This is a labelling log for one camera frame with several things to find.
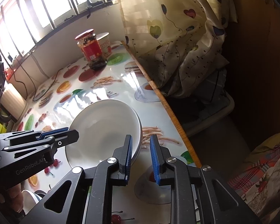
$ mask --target curtain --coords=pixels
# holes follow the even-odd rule
[[[233,0],[118,0],[126,43],[164,96],[189,96],[216,68]]]

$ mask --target dark floor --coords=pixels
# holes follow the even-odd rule
[[[224,179],[242,163],[250,150],[230,117],[189,137],[202,164],[210,165]]]

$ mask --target table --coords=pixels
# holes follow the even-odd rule
[[[108,98],[118,99],[134,108],[142,127],[157,126],[165,137],[173,140],[160,140],[163,146],[169,148],[171,155],[187,164],[201,167],[189,139],[154,82],[126,45],[117,41],[111,47],[112,54],[101,72],[94,73],[89,69],[83,57],[62,69],[57,74],[54,85],[37,102],[32,102],[34,94],[31,94],[27,111],[14,130],[48,131],[69,127],[74,118],[91,103]],[[93,88],[94,82],[104,77],[112,77],[115,81]],[[36,99],[47,91],[54,79],[55,76],[39,86]],[[71,170],[64,147],[58,149],[55,158],[60,161],[58,166],[49,167],[50,172],[47,174],[44,171],[36,174],[37,183],[34,183],[34,177],[25,182],[25,189],[48,192]],[[144,144],[131,167],[129,184],[113,188],[113,211],[123,211],[120,214],[122,218],[135,218],[126,223],[170,222],[170,187],[159,187],[148,181],[152,171],[151,164],[149,144]]]

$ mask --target window frame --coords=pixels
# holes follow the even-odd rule
[[[58,31],[60,31],[61,29],[63,29],[64,27],[66,27],[67,25],[71,24],[72,22],[94,12],[97,11],[99,9],[111,6],[113,4],[117,4],[118,1],[117,0],[111,0],[111,1],[106,1],[106,0],[102,0],[103,3],[93,6],[92,8],[88,8],[87,5],[87,1],[81,4],[78,4],[77,0],[67,0],[69,5],[70,5],[70,10],[63,13],[62,15],[60,15],[58,18],[56,18],[53,23],[57,24],[55,27],[52,27],[51,23],[49,23],[48,25],[46,25],[44,28],[42,27],[42,25],[39,22],[39,19],[36,15],[35,9],[33,7],[32,1],[31,0],[24,0],[24,2],[26,3],[27,9],[29,10],[32,22],[34,23],[36,30],[39,32],[39,36],[40,36],[40,40],[36,41],[32,34],[32,40],[35,43],[35,46],[32,47],[26,54],[22,54],[20,52],[20,63],[22,63],[31,52],[33,52],[38,46],[40,46],[41,44],[43,44],[48,38],[50,38],[52,35],[54,35],[55,33],[57,33]],[[2,18],[2,11],[1,10],[5,10],[7,9],[9,6],[19,6],[18,1],[17,0],[3,0],[0,3],[0,24],[2,22],[4,22],[3,18]],[[25,22],[25,25],[27,27],[27,30],[29,31],[29,27],[26,24],[26,20],[23,17],[23,20]],[[3,60],[7,61],[7,52],[4,50],[4,47],[2,46],[2,39],[0,38],[0,53],[2,54],[2,58]]]

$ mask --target white bowl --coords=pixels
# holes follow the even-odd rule
[[[77,115],[69,129],[79,132],[79,140],[65,146],[72,168],[96,167],[112,157],[116,148],[123,146],[127,134],[133,137],[132,163],[140,152],[140,119],[133,108],[116,99],[100,100],[89,105]]]
[[[24,189],[22,191],[23,194],[23,210],[25,214],[27,215],[29,211],[42,199],[40,196],[37,194],[32,193],[29,190]]]

